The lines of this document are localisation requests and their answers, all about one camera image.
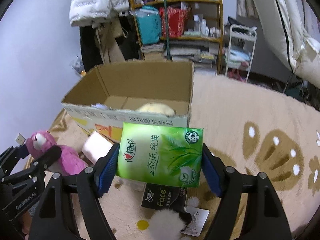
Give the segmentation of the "pink plush bear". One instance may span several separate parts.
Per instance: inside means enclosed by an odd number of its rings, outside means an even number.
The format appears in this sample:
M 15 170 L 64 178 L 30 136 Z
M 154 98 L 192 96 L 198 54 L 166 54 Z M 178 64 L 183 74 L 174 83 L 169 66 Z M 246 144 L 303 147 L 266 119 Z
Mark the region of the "pink plush bear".
M 33 133 L 25 144 L 34 160 L 52 158 L 47 164 L 48 170 L 51 172 L 59 172 L 63 176 L 70 176 L 79 174 L 88 166 L 74 148 L 67 145 L 58 145 L 54 137 L 47 131 Z

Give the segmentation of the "black white panda plush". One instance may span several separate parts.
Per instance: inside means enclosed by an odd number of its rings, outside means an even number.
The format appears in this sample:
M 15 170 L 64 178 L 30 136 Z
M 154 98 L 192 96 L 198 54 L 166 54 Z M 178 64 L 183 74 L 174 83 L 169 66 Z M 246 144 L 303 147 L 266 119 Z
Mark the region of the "black white panda plush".
M 148 230 L 151 239 L 191 239 L 181 233 L 191 221 L 192 216 L 188 212 L 163 209 L 156 211 L 149 220 L 139 220 L 137 228 L 140 231 Z

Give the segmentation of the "green tissue pack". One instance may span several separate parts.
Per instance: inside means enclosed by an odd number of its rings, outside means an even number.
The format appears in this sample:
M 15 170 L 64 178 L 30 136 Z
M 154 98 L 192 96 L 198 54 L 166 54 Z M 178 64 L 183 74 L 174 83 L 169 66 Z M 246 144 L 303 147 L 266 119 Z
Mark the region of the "green tissue pack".
M 124 123 L 116 175 L 173 187 L 198 187 L 203 129 Z

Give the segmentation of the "white paper tag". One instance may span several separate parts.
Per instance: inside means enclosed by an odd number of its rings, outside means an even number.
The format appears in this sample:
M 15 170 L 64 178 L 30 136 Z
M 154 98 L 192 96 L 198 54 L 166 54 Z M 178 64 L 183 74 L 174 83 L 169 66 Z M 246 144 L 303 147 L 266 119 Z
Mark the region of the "white paper tag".
M 181 231 L 181 233 L 193 237 L 199 237 L 209 216 L 209 210 L 186 206 L 185 211 L 191 214 L 191 222 L 184 230 Z

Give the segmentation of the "blue white plush toy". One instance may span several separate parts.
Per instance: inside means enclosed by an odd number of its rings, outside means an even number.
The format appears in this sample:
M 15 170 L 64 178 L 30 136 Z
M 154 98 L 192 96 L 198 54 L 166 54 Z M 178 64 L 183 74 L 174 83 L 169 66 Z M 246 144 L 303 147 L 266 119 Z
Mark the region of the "blue white plush toy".
M 98 109 L 111 109 L 111 107 L 108 107 L 107 105 L 96 103 L 91 104 L 91 107 L 98 108 Z

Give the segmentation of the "beige patterned blanket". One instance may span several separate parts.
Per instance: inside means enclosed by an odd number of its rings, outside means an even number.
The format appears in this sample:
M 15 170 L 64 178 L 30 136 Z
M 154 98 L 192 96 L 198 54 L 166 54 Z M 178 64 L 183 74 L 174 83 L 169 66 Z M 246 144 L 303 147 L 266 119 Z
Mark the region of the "beige patterned blanket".
M 204 129 L 204 143 L 226 166 L 240 173 L 265 172 L 281 200 L 293 239 L 311 231 L 319 219 L 319 111 L 291 96 L 224 75 L 194 74 L 190 127 Z M 62 110 L 47 129 L 58 144 L 77 151 L 88 138 Z M 141 207 L 143 187 L 115 178 L 100 204 L 117 239 L 152 239 L 148 221 L 154 211 Z M 210 192 L 203 174 L 198 188 L 189 189 L 188 204 L 209 210 L 199 237 L 203 239 L 220 199 Z

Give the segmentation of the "bag of toys on floor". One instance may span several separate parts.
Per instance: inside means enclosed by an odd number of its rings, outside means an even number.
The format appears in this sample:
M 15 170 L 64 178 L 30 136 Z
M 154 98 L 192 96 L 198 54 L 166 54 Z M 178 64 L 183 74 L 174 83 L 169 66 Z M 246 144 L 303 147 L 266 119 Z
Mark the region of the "bag of toys on floor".
M 76 55 L 73 61 L 70 63 L 70 67 L 78 74 L 79 76 L 84 76 L 86 74 L 83 61 L 81 57 Z

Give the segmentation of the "yellow plush toy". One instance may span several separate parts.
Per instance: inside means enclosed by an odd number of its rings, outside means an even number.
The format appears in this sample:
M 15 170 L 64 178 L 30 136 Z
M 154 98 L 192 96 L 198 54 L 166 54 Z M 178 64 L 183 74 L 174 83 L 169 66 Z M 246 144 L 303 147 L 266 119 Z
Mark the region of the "yellow plush toy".
M 157 113 L 166 116 L 174 116 L 176 114 L 176 111 L 168 105 L 156 102 L 145 103 L 139 108 L 137 108 L 136 111 L 144 113 Z

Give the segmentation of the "cardboard box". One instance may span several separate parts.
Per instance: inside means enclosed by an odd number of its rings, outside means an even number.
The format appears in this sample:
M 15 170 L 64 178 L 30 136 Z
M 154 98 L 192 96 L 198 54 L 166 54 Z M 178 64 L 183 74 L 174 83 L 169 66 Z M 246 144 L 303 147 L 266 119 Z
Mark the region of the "cardboard box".
M 86 133 L 119 142 L 123 123 L 188 127 L 194 67 L 190 62 L 130 60 L 92 68 L 63 98 L 67 113 Z M 174 116 L 136 111 L 163 103 Z M 98 109 L 91 104 L 111 109 Z

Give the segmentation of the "beige coat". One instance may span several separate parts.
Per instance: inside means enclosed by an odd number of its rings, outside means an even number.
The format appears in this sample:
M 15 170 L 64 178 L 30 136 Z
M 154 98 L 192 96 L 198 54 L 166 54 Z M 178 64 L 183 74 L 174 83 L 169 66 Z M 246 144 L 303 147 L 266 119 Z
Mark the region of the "beige coat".
M 102 23 L 95 28 L 95 44 L 99 49 L 103 64 L 125 61 L 125 57 L 116 42 L 116 38 L 122 36 L 125 35 L 118 19 Z

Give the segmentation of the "stack of books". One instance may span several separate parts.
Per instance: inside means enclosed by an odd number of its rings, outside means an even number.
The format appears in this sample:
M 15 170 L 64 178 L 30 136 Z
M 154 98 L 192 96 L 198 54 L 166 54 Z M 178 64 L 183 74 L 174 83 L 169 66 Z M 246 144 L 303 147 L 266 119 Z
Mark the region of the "stack of books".
M 164 59 L 164 43 L 156 43 L 141 47 L 141 52 L 146 61 L 158 61 Z

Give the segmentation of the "green pole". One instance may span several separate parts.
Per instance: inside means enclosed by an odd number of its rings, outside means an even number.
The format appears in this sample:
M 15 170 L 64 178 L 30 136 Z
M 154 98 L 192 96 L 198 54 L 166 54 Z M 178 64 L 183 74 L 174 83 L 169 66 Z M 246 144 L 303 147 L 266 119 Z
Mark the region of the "green pole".
M 166 38 L 166 43 L 167 43 L 167 60 L 171 60 L 167 0 L 163 0 L 163 4 L 164 4 L 164 18 L 165 18 L 165 38 Z

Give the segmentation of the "white puffer jacket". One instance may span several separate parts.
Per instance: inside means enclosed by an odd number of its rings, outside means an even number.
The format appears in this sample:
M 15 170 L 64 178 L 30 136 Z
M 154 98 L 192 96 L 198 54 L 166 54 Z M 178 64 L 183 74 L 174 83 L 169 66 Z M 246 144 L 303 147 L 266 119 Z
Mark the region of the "white puffer jacket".
M 69 22 L 72 27 L 95 26 L 128 10 L 128 0 L 71 0 Z

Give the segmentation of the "white rolling cart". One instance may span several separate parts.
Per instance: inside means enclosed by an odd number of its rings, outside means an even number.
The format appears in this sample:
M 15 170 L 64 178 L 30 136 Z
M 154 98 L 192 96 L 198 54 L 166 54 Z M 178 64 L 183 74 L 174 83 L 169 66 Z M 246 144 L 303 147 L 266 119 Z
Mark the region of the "white rolling cart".
M 225 48 L 225 76 L 247 83 L 257 42 L 257 28 L 231 24 Z

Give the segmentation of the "teal bag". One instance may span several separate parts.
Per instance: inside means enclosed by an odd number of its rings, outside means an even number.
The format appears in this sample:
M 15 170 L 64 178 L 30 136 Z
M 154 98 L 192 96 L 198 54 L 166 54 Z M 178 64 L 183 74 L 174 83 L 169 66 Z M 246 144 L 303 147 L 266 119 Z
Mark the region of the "teal bag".
M 145 5 L 133 12 L 139 30 L 142 45 L 158 43 L 162 34 L 161 17 L 159 11 Z

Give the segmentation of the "cream folded mattress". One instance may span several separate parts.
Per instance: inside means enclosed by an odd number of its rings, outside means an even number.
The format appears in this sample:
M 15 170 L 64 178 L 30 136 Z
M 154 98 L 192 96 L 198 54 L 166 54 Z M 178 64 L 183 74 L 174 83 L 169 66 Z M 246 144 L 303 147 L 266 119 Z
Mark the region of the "cream folded mattress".
M 264 39 L 282 64 L 319 87 L 319 42 L 306 31 L 296 0 L 253 0 Z

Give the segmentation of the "wooden shelf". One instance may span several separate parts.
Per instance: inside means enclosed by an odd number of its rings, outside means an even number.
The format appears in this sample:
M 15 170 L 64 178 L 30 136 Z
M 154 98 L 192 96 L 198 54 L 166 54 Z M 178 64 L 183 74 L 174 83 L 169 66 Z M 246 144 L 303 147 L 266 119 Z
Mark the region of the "wooden shelf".
M 145 60 L 185 57 L 221 70 L 222 0 L 129 0 Z

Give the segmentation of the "red patterned bag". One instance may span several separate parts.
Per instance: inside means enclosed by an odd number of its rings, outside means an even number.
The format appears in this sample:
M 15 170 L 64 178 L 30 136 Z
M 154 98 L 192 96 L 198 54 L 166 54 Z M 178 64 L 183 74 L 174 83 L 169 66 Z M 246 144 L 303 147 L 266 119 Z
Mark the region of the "red patterned bag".
M 168 22 L 170 38 L 184 34 L 184 25 L 189 16 L 189 9 L 168 7 Z

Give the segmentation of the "wall socket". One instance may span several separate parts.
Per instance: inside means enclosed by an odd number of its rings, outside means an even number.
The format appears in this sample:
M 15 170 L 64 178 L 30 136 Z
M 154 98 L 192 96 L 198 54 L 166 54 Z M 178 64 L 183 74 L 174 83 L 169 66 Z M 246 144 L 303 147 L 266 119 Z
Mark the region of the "wall socket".
M 23 145 L 26 141 L 25 137 L 23 135 L 21 135 L 21 133 L 19 133 L 15 139 L 15 141 L 19 144 L 19 145 Z

